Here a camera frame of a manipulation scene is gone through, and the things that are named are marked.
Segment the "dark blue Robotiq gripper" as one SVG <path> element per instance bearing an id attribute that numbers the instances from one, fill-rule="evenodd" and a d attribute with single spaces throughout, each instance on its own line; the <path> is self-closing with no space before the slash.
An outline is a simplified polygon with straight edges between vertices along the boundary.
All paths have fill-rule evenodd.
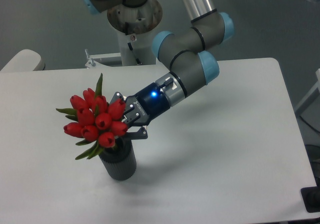
<path id="1" fill-rule="evenodd" d="M 141 127 L 138 131 L 127 132 L 123 138 L 126 140 L 145 140 L 148 138 L 147 129 L 143 126 L 149 123 L 170 109 L 170 103 L 159 85 L 155 82 L 143 88 L 134 95 L 123 96 L 120 92 L 115 92 L 109 104 L 117 100 L 125 102 L 124 121 L 128 127 Z"/>

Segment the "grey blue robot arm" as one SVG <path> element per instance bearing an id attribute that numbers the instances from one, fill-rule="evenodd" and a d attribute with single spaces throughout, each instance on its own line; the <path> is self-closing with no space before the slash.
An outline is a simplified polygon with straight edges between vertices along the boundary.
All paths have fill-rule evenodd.
<path id="1" fill-rule="evenodd" d="M 138 93 L 124 99 L 125 123 L 139 127 L 126 133 L 127 140 L 146 139 L 147 125 L 220 73 L 208 49 L 230 39 L 234 24 L 227 13 L 218 12 L 212 0 L 182 0 L 191 27 L 180 34 L 156 32 L 163 10 L 157 0 L 83 0 L 93 14 L 107 13 L 117 33 L 124 66 L 161 62 L 168 73 Z"/>

